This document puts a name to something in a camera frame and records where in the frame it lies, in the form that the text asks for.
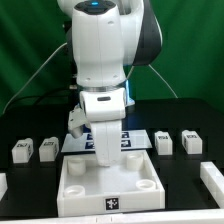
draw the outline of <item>blue light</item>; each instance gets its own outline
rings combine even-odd
[[[99,2],[92,2],[92,5],[99,5]]]

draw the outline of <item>black tabletop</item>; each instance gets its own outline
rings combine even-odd
[[[0,220],[57,217],[57,191],[63,154],[40,163],[39,146],[58,137],[60,149],[67,134],[68,105],[22,106],[0,118],[0,172],[8,190],[0,202]],[[166,211],[218,208],[200,180],[200,163],[212,161],[224,171],[224,115],[198,99],[137,101],[127,108],[123,130],[146,129],[153,148],[147,152],[166,191]],[[154,133],[167,131],[172,156],[158,156]],[[181,132],[194,130],[203,140],[202,155],[188,155]],[[20,139],[32,138],[34,154],[28,164],[13,164],[11,150]]]

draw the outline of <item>green background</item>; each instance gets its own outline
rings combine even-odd
[[[151,3],[163,33],[153,66],[179,97],[201,98],[224,112],[224,0]],[[0,0],[0,111],[65,42],[65,20],[56,0]],[[69,61],[62,51],[21,96],[41,95],[69,82]],[[137,100],[173,98],[148,67],[136,68],[130,85]]]

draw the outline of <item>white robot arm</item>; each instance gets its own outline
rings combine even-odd
[[[80,125],[88,125],[99,165],[110,166],[121,151],[123,65],[151,63],[161,50],[161,32],[149,0],[58,0],[58,4],[72,18],[80,91],[81,108],[70,113],[69,130],[80,137]]]

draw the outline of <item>white block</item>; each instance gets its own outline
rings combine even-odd
[[[0,173],[0,201],[4,196],[5,192],[7,191],[8,186],[6,182],[6,175],[5,173]]]
[[[182,145],[188,154],[202,154],[202,140],[195,131],[182,132]]]
[[[33,140],[19,140],[12,149],[13,163],[28,163],[33,154]]]
[[[155,133],[155,146],[159,155],[173,154],[173,141],[168,132],[158,131]]]
[[[201,163],[200,177],[220,208],[224,208],[224,177],[212,162]]]
[[[39,148],[40,162],[55,161],[58,151],[59,142],[56,137],[45,139]]]

